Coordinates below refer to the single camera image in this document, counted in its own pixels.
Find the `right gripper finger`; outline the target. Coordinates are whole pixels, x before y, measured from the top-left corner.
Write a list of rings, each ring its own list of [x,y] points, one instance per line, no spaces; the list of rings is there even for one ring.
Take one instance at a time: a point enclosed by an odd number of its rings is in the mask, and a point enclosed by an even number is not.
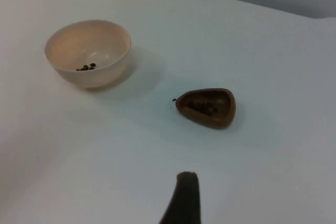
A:
[[[201,224],[201,197],[198,176],[195,172],[181,172],[161,224]]]

